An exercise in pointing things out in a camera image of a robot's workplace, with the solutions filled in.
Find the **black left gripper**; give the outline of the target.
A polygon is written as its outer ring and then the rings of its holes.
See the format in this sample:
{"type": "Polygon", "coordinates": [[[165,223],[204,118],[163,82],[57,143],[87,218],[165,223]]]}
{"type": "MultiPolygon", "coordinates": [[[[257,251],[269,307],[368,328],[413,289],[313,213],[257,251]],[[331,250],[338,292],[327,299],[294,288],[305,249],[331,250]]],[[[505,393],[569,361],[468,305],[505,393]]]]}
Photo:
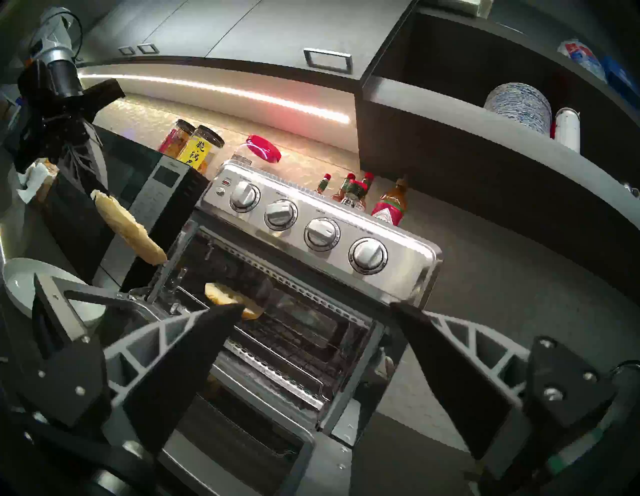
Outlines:
{"type": "Polygon", "coordinates": [[[125,93],[116,79],[88,89],[69,60],[33,60],[19,75],[22,97],[14,128],[14,167],[24,173],[46,158],[84,194],[109,194],[103,144],[92,125],[96,114],[125,93]]]}

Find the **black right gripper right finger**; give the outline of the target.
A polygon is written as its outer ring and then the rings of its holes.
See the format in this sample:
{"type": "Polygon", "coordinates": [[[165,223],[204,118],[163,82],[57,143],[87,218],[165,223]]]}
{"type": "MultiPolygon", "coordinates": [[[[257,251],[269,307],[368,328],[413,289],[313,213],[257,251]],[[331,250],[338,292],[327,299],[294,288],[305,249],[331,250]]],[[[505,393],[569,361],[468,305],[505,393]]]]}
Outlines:
{"type": "Polygon", "coordinates": [[[396,302],[392,314],[435,398],[482,462],[481,481],[535,481],[552,455],[596,427],[616,396],[610,379],[552,338],[535,339],[518,393],[425,312],[396,302]]]}

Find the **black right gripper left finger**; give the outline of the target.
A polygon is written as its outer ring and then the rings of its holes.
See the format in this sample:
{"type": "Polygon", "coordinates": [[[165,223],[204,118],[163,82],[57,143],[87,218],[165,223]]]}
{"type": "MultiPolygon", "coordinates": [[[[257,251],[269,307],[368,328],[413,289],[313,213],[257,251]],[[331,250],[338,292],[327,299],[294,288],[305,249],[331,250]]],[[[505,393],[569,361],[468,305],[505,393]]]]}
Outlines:
{"type": "Polygon", "coordinates": [[[242,303],[152,322],[107,348],[67,340],[20,378],[20,398],[48,421],[102,433],[114,446],[136,441],[156,457],[204,386],[242,303]]]}

